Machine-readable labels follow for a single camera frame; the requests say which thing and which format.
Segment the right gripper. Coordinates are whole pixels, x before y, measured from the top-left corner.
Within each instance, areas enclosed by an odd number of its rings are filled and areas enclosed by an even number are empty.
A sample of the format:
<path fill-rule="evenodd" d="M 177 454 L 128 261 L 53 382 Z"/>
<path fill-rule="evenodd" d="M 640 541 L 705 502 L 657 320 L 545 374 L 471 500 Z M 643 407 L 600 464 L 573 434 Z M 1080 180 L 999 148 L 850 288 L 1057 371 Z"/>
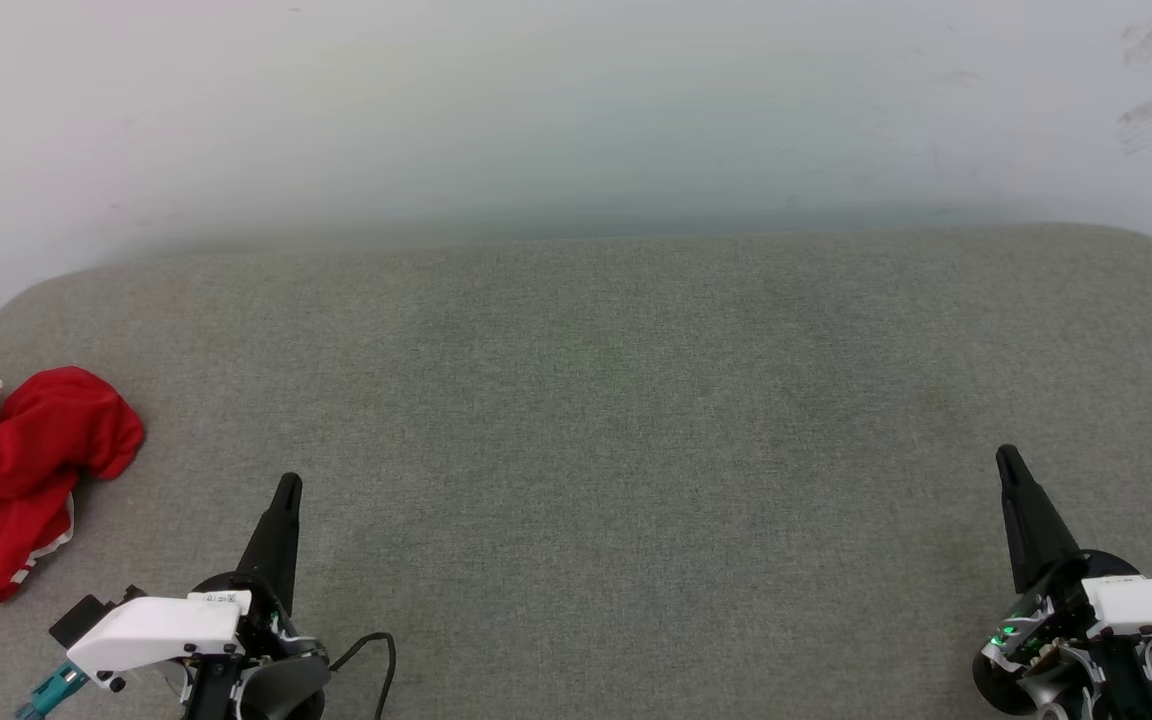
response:
<path fill-rule="evenodd" d="M 1079 550 L 1018 447 L 995 460 L 1021 596 L 973 657 L 975 688 L 1011 717 L 1152 719 L 1152 578 Z"/>

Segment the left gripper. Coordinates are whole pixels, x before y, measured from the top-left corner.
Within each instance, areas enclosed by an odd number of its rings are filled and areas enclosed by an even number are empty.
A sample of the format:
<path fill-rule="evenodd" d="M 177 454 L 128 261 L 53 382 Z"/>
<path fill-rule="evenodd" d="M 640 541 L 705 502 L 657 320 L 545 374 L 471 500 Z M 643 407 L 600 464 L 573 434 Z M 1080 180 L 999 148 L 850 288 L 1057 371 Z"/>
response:
<path fill-rule="evenodd" d="M 303 482 L 283 473 L 236 571 L 196 585 L 191 598 L 238 612 L 221 639 L 187 644 L 180 660 L 187 719 L 319 719 L 332 679 L 323 644 L 294 629 Z"/>

